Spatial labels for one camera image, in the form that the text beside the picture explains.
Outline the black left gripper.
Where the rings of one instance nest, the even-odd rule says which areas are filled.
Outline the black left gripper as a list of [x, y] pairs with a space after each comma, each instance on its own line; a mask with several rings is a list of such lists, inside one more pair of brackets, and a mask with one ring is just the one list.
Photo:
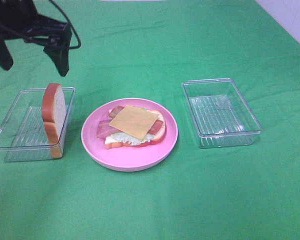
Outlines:
[[13, 58], [4, 40], [23, 39], [45, 47], [60, 76], [69, 71], [69, 50], [72, 24], [37, 11], [32, 0], [0, 0], [0, 67], [8, 71]]

